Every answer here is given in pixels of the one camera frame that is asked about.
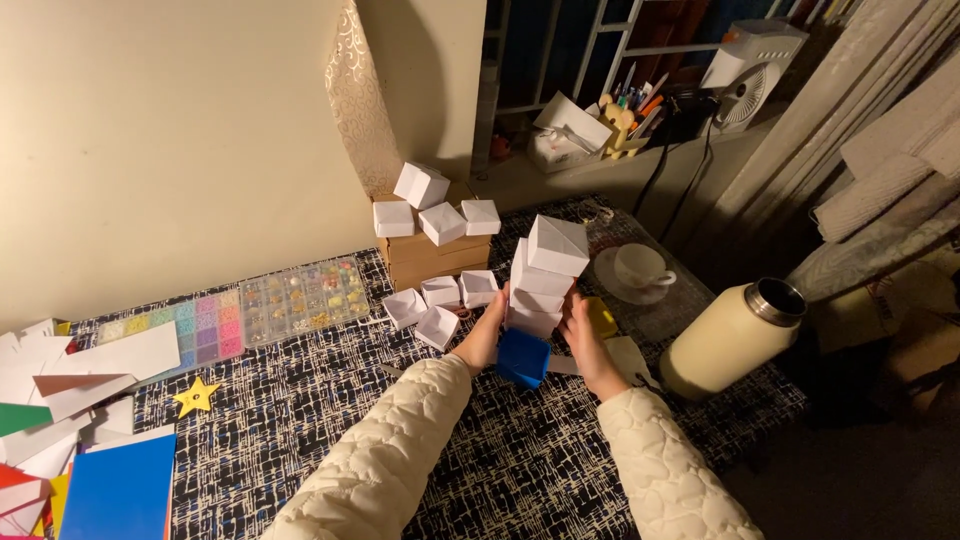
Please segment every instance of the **saucer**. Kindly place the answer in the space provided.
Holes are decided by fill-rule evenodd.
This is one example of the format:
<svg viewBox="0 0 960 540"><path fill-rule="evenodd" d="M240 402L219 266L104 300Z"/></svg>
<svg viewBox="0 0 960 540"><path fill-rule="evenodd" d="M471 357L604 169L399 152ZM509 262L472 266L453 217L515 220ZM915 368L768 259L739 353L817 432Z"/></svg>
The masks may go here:
<svg viewBox="0 0 960 540"><path fill-rule="evenodd" d="M613 271L613 260L619 247L607 248L597 255L593 261L593 273L597 281L616 298L638 306L649 306L666 296L670 285L647 285L645 287L631 287L622 282Z"/></svg>

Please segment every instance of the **stack of paper boxes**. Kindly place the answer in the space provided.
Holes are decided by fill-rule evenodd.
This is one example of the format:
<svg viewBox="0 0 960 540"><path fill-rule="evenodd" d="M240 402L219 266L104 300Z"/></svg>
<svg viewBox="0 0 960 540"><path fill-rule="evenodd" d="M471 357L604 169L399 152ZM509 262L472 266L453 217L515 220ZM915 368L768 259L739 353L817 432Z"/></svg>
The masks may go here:
<svg viewBox="0 0 960 540"><path fill-rule="evenodd" d="M560 324L566 292L589 262L583 225L538 215L529 238L516 245L507 328L549 337Z"/></svg>
<svg viewBox="0 0 960 540"><path fill-rule="evenodd" d="M466 184L406 163L394 193L372 201L377 243L394 290L420 290L430 278L487 268L500 218L493 201L478 201Z"/></svg>

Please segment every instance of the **patterned tablecloth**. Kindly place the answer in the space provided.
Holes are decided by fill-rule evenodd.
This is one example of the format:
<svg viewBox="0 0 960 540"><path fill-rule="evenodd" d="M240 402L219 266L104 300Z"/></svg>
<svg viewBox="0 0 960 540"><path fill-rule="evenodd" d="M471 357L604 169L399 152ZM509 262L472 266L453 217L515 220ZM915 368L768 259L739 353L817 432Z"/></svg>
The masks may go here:
<svg viewBox="0 0 960 540"><path fill-rule="evenodd" d="M667 297L649 307L625 304L601 289L590 268L581 288L611 308L654 366L663 348L710 303L713 295L669 256L628 214L599 195L565 199L503 216L490 268L509 278L516 240L537 213L589 220L591 255L639 242L658 249L678 274ZM406 367L438 353L394 331L380 301L393 293L375 249L357 257L371 298L372 318L291 338L270 347L141 388L135 428L177 421L171 397L193 378L223 386L213 411L177 422L173 540L253 539L293 497L330 445L371 408L393 378L376 364ZM83 321L81 345L98 325L117 318L221 292L215 287ZM479 315L475 310L474 317ZM472 327L464 324L454 343ZM554 352L569 354L561 339ZM676 420L714 469L733 464L766 433L799 415L804 395L771 364L755 370L701 405L670 403ZM523 391L487 370L441 455L405 538L622 538L634 524L617 480L596 402L577 377L547 374Z"/></svg>

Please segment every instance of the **window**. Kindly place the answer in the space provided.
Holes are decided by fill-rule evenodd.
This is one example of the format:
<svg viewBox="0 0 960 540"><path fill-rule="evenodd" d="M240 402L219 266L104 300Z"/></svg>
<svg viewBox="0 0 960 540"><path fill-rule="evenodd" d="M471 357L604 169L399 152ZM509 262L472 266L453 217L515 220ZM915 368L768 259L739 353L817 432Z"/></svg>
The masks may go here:
<svg viewBox="0 0 960 540"><path fill-rule="evenodd" d="M483 56L497 61L497 113L542 109L560 91L581 107L616 83L699 83L731 24L821 15L844 24L862 0L488 0Z"/></svg>

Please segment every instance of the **plastic compartment case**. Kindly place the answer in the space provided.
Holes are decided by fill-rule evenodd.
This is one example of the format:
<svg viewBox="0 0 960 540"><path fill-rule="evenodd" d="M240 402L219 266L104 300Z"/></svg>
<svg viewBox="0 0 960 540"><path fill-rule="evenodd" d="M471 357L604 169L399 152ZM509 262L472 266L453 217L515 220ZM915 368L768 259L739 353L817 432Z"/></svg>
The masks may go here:
<svg viewBox="0 0 960 540"><path fill-rule="evenodd" d="M370 314L357 261L335 258L240 282L243 344L255 348Z"/></svg>
<svg viewBox="0 0 960 540"><path fill-rule="evenodd" d="M164 380L197 366L233 358L243 353L240 332L240 297L236 289L160 307L134 316L110 321L97 330L97 345L140 333L174 321L180 367L142 380L142 386Z"/></svg>

